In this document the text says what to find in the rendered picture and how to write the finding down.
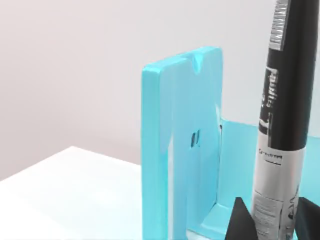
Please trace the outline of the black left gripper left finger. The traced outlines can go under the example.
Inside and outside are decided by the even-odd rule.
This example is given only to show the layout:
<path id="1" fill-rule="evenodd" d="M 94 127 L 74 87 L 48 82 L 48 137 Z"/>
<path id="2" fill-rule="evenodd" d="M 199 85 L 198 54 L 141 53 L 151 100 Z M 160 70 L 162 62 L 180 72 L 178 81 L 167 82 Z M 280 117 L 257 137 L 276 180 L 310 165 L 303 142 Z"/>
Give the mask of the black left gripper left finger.
<path id="1" fill-rule="evenodd" d="M 258 240 L 255 222 L 241 197 L 235 198 L 224 240 Z"/>

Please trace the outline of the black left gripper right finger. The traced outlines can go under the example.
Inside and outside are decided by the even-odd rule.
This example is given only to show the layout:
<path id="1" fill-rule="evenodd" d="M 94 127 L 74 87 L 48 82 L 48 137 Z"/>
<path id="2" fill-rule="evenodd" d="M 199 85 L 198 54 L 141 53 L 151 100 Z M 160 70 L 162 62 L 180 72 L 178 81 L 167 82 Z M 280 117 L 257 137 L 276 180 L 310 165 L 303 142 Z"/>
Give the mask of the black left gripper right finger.
<path id="1" fill-rule="evenodd" d="M 299 197 L 295 221 L 298 240 L 320 240 L 320 206 Z"/>

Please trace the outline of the black and silver tube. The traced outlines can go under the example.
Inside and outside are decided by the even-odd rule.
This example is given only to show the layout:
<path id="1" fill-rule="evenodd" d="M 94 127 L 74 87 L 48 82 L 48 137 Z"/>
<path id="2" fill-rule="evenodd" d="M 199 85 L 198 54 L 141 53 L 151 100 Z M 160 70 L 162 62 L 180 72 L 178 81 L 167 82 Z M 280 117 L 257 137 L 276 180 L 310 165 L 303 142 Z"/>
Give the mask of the black and silver tube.
<path id="1" fill-rule="evenodd" d="M 311 116 L 320 0 L 276 0 L 258 121 L 251 216 L 258 240 L 292 240 Z"/>

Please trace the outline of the light blue rack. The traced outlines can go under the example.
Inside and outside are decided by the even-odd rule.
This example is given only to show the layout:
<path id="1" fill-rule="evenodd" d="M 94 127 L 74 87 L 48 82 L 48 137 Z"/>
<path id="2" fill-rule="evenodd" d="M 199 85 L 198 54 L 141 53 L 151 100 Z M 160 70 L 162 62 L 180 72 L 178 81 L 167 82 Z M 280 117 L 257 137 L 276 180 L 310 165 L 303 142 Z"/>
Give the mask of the light blue rack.
<path id="1" fill-rule="evenodd" d="M 251 215 L 260 116 L 257 126 L 223 119 L 222 83 L 219 47 L 143 68 L 143 240 L 225 240 L 236 197 Z M 320 137 L 307 135 L 299 197 L 320 206 Z"/>

